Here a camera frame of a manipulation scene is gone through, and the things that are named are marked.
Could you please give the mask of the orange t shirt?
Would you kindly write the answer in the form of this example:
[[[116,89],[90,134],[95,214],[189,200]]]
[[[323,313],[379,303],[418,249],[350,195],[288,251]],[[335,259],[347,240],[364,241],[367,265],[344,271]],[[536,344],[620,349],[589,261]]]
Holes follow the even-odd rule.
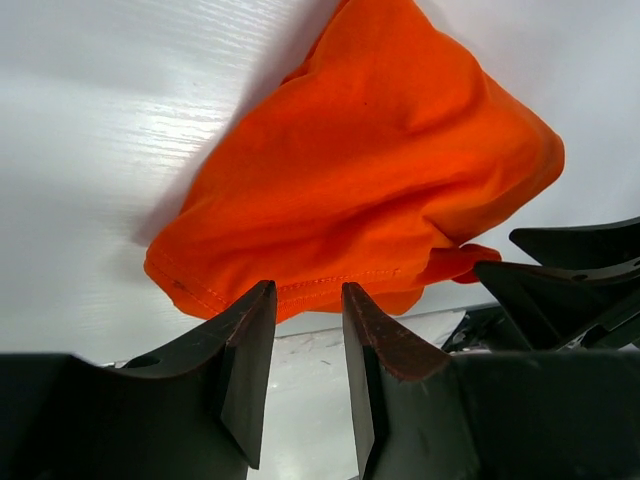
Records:
[[[399,315],[475,281],[476,238],[550,186],[561,138],[412,1],[343,1],[302,64],[222,139],[145,273],[210,319],[256,282],[277,318],[356,282]]]

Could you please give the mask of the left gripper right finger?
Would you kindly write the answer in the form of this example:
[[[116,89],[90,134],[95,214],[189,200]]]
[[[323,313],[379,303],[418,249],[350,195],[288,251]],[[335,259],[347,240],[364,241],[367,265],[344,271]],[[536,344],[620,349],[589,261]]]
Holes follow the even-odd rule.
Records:
[[[477,478],[452,357],[355,282],[342,287],[342,319],[359,478]]]

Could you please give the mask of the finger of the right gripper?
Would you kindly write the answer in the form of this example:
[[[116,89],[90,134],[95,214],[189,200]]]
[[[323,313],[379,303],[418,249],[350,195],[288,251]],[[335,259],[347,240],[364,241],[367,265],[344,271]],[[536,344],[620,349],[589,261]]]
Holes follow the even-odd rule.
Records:
[[[562,228],[518,228],[509,239],[540,265],[604,268],[639,259],[639,218]]]
[[[526,350],[619,349],[639,340],[639,260],[569,270],[483,261],[474,273]]]

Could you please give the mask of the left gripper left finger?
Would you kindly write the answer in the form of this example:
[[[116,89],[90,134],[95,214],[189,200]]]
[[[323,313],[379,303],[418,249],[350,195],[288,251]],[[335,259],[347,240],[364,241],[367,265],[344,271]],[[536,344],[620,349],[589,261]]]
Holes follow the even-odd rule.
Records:
[[[121,368],[75,362],[67,479],[243,479],[260,463],[276,287]]]

